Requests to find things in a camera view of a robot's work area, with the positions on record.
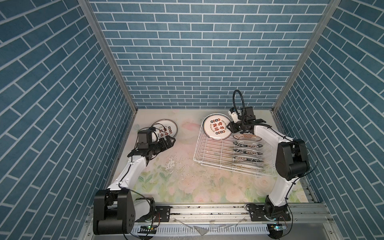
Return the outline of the white wire dish rack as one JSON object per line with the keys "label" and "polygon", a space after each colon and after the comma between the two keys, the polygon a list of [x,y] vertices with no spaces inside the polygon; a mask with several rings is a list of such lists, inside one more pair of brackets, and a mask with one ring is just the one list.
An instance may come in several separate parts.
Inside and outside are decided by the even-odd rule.
{"label": "white wire dish rack", "polygon": [[[212,167],[221,170],[227,170],[231,172],[242,173],[246,175],[252,175],[256,177],[262,176],[276,176],[276,168],[272,147],[265,140],[261,140],[258,143],[263,144],[262,148],[253,149],[263,153],[261,156],[253,156],[247,154],[237,154],[234,152],[236,147],[234,145],[235,140],[233,136],[225,140],[213,140],[209,138],[204,132],[203,128],[200,129],[198,141],[194,153],[194,161],[202,166]],[[259,158],[264,160],[263,163],[253,163],[248,161],[234,161],[234,156],[252,156],[255,158]],[[245,168],[237,168],[233,166],[233,163],[252,163],[262,166],[264,168],[263,171],[260,170],[251,170]]]}

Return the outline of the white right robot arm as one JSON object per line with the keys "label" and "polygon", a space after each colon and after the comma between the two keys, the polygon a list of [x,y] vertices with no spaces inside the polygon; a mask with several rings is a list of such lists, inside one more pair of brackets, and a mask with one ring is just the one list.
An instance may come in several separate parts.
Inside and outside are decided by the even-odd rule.
{"label": "white right robot arm", "polygon": [[264,215],[273,221],[288,212],[288,198],[299,178],[310,169],[305,142],[289,138],[267,125],[264,120],[241,121],[232,116],[232,133],[249,132],[265,140],[272,148],[272,157],[278,176],[273,190],[267,195]]}

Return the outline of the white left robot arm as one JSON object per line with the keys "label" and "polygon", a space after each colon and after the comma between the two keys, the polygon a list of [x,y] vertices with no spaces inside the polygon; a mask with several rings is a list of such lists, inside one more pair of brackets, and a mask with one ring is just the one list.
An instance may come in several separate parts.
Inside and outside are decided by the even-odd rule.
{"label": "white left robot arm", "polygon": [[138,220],[153,220],[156,214],[155,201],[144,197],[134,200],[132,193],[139,176],[149,161],[172,148],[176,139],[170,136],[155,143],[139,138],[137,147],[128,154],[128,163],[123,172],[106,189],[97,191],[94,197],[93,232],[95,235],[131,233]]}

